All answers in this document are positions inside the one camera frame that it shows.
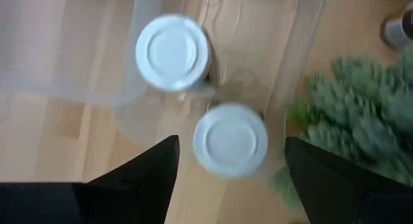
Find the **clear plastic bin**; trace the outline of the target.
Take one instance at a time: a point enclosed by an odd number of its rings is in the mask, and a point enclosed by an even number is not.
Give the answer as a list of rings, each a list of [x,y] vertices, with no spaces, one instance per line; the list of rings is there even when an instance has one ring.
[[[197,122],[212,106],[241,103],[260,113],[281,74],[306,61],[325,0],[135,0],[128,73],[136,97],[114,108],[117,128],[130,141],[151,147],[168,136],[190,145]],[[208,34],[212,65],[201,90],[165,92],[137,69],[136,42],[144,27],[164,14],[191,17]]]

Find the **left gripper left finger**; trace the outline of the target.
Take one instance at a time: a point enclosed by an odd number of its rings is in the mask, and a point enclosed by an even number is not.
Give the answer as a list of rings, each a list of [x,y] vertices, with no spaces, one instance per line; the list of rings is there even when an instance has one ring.
[[[171,135],[81,182],[1,182],[0,224],[164,224],[179,165]]]

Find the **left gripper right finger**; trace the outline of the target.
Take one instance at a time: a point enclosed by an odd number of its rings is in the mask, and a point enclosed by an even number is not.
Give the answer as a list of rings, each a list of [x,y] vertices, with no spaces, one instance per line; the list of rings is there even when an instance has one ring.
[[[285,159],[310,224],[413,224],[412,187],[297,137]]]

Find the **artificial green plant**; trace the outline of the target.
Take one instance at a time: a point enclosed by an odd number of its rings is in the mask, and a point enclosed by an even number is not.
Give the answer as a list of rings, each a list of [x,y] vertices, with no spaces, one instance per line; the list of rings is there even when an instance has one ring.
[[[369,56],[330,66],[334,79],[308,76],[285,121],[304,142],[413,187],[413,47],[389,66]]]

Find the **white-lid spice jar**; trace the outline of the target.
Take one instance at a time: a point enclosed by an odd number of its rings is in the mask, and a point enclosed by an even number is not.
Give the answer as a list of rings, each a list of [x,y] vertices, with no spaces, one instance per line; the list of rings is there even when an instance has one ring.
[[[165,92],[201,90],[212,65],[208,34],[191,17],[164,14],[141,31],[135,50],[143,79]]]
[[[197,122],[192,146],[198,163],[224,178],[256,174],[268,151],[268,132],[259,112],[240,103],[223,103]]]

